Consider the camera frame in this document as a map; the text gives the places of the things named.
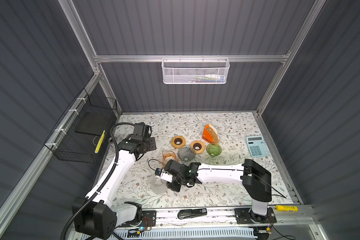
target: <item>calculator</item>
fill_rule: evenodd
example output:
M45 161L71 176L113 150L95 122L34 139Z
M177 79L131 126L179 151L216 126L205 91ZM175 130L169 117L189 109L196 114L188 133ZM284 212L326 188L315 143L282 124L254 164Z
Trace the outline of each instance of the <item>calculator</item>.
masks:
M247 137L247 145L252 157L266 157L269 156L269 151L264 142L263 136L249 136Z

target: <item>floral patterned table surface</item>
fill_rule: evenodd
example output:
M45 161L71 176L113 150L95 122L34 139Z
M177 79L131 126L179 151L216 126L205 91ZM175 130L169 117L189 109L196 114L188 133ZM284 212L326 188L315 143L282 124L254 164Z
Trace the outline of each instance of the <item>floral patterned table surface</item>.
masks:
M216 165L233 165L244 162L245 158L252 158L246 145L246 137L261 135L259 127L252 113L184 113L184 114L136 114L122 115L119 122L144 122L152 126L152 136L156 139L155 151L150 151L129 169L117 193L113 198L113 206L125 201L142 204L143 208L161 207L221 207L251 205L251 197L243 186L229 183L211 182L196 184L192 188L182 187L180 192L168 191L155 194L150 187L149 177L154 174L148 166L149 159L162 160L162 151L178 149L172 147L174 136L185 137L189 146L194 140L201 140L202 132L207 123L214 126L219 134L220 146L223 151L219 156L211 157L206 151L197 154L193 161ZM120 142L132 132L131 126L123 125L116 129L115 137ZM104 174L115 156L113 147L101 170ZM284 194L287 199L272 196L269 204L292 204L290 195L271 156L255 157L254 160L271 172L272 186ZM161 167L156 161L150 162L153 168Z

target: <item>wooden ring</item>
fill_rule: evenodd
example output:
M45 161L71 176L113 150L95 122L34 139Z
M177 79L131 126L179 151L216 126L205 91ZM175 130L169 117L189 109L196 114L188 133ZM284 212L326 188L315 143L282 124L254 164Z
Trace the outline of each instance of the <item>wooden ring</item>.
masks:
M203 151L205 150L205 145L202 141L193 141L191 143L191 148L195 150L196 154L200 154L203 153Z
M175 148L181 148L185 145L185 138L182 136L175 136L172 138L172 146Z

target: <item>calculator screen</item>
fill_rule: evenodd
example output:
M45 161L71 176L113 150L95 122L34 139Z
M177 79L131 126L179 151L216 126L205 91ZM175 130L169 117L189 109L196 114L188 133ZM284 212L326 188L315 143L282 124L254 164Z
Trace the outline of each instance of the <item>calculator screen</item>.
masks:
M254 141L254 140L262 140L262 137L252 137L252 138L248 138L248 141Z

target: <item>glue tube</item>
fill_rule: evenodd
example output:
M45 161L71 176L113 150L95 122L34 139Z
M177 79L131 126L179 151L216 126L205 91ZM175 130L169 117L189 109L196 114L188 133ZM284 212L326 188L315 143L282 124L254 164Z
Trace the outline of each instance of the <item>glue tube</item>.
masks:
M276 210L278 211L285 211L285 212L297 212L298 208L294 206L282 206L276 205Z

